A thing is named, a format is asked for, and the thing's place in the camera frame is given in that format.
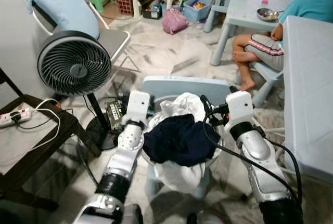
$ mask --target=light blue basket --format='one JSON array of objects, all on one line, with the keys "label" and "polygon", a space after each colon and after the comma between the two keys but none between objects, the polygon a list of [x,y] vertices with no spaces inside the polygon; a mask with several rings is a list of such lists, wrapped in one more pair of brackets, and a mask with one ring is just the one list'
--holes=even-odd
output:
[{"label": "light blue basket", "polygon": [[[195,2],[204,3],[205,6],[200,9],[191,7]],[[188,21],[197,22],[207,16],[210,0],[188,0],[184,2],[184,15]]]}]

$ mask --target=laundry basket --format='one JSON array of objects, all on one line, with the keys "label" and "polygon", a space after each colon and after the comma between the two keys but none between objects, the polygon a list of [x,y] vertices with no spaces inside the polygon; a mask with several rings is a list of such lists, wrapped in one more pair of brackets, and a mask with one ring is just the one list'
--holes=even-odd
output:
[{"label": "laundry basket", "polygon": [[[155,112],[161,112],[161,107],[160,107],[160,103],[163,101],[174,101],[178,96],[177,95],[169,95],[169,96],[165,96],[165,97],[161,97],[161,98],[157,98],[154,101],[154,105],[155,105]],[[223,129],[219,127],[217,127],[215,129],[215,131],[222,137],[219,140],[219,144],[223,145]],[[207,159],[206,160],[206,168],[208,168],[216,159],[217,157],[220,155],[221,150],[220,149],[215,149],[215,153],[212,159]],[[146,191],[146,195],[148,197],[148,199],[152,199],[157,193],[158,191],[161,189],[161,187],[163,186],[162,182],[155,176],[155,172],[154,172],[154,165],[155,162],[151,161],[148,154],[142,149],[142,153],[141,153],[142,157],[147,161],[148,163],[148,168],[147,168],[147,181],[146,181],[146,185],[145,185],[145,191]],[[192,194],[192,196],[194,198],[197,199],[202,199],[205,195],[206,192],[206,187],[209,184],[209,169],[205,169],[204,175],[201,178],[200,184],[197,187],[196,191]]]}]

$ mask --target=navy blue cloth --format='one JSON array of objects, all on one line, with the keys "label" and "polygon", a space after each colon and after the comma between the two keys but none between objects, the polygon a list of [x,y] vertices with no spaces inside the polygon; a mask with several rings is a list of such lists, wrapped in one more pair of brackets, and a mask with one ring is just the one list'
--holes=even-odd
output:
[{"label": "navy blue cloth", "polygon": [[[208,124],[206,130],[217,143],[220,135]],[[144,136],[143,149],[156,163],[172,161],[191,167],[214,156],[215,145],[204,135],[202,122],[195,123],[192,114],[168,117]]]}]

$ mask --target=light blue plastic table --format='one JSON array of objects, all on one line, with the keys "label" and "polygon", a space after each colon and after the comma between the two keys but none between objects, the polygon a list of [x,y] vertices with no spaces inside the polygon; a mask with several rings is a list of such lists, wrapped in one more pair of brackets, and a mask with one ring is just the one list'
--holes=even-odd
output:
[{"label": "light blue plastic table", "polygon": [[[333,24],[284,23],[286,146],[301,173],[333,183]],[[289,156],[287,164],[293,168]]]},{"label": "light blue plastic table", "polygon": [[[222,33],[215,52],[210,60],[212,65],[219,65],[225,44],[232,26],[272,31],[278,21],[265,22],[257,17],[257,10],[261,8],[262,0],[230,0],[226,18],[222,26]],[[268,0],[268,8],[280,11],[286,9],[291,0]]]}]

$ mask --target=striped shorts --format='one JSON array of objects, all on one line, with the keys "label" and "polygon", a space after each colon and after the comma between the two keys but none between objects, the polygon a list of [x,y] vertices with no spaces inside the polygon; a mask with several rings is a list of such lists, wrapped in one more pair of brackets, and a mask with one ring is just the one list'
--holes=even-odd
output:
[{"label": "striped shorts", "polygon": [[274,41],[268,36],[253,34],[244,50],[255,54],[273,69],[282,71],[284,51],[279,41]]}]

